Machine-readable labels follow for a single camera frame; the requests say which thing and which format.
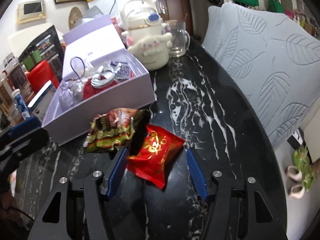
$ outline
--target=candy wrapper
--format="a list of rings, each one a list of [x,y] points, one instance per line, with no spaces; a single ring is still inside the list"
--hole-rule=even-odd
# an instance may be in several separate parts
[[[165,185],[164,166],[175,156],[185,140],[151,124],[147,125],[147,131],[148,136],[139,154],[128,158],[128,170],[162,189]]]
[[[147,110],[117,108],[93,119],[91,130],[85,139],[87,152],[114,151],[125,145],[135,133],[139,121]]]

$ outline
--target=lavender gift box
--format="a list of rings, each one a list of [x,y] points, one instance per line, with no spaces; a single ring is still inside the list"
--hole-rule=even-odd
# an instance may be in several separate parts
[[[70,59],[75,56],[89,60],[95,68],[107,60],[126,61],[135,77],[106,89],[65,112],[59,103],[61,88],[58,87],[42,127],[59,146],[89,132],[91,122],[97,114],[105,114],[119,107],[141,108],[156,101],[149,72],[124,48],[109,15],[80,25],[63,38],[67,44],[62,74],[64,80],[76,77],[70,67]]]

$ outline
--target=red snack bag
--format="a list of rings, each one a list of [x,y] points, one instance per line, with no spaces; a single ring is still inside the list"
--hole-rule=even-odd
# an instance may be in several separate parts
[[[147,124],[147,131],[148,136],[139,154],[128,158],[128,170],[162,189],[165,185],[164,166],[175,156],[185,140],[151,124]]]

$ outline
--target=glass mug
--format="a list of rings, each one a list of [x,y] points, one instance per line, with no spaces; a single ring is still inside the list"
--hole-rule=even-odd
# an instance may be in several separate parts
[[[189,48],[190,35],[186,31],[186,23],[177,20],[166,21],[166,31],[172,34],[171,44],[168,43],[169,57],[181,57]]]

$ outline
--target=black string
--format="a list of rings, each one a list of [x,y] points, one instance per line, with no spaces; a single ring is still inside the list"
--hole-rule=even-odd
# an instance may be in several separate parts
[[[22,210],[20,210],[19,208],[15,208],[15,207],[9,207],[6,211],[8,212],[9,210],[15,210],[20,212],[21,214],[25,215],[27,218],[29,218],[32,222],[34,222],[35,220],[30,217],[27,213],[23,212]]]
[[[78,58],[79,60],[81,60],[81,62],[82,62],[82,64],[83,64],[83,74],[82,74],[82,76],[81,76],[81,77],[79,76],[79,74],[75,71],[75,69],[74,69],[74,68],[73,68],[73,66],[72,66],[72,60],[74,60],[75,58]],[[76,75],[78,76],[78,79],[81,79],[81,78],[83,78],[83,77],[84,77],[84,73],[85,73],[85,64],[84,64],[84,61],[82,60],[82,58],[80,58],[80,57],[73,57],[73,58],[70,60],[70,66],[71,66],[71,68],[72,68],[73,72],[74,72],[74,73],[76,73]]]

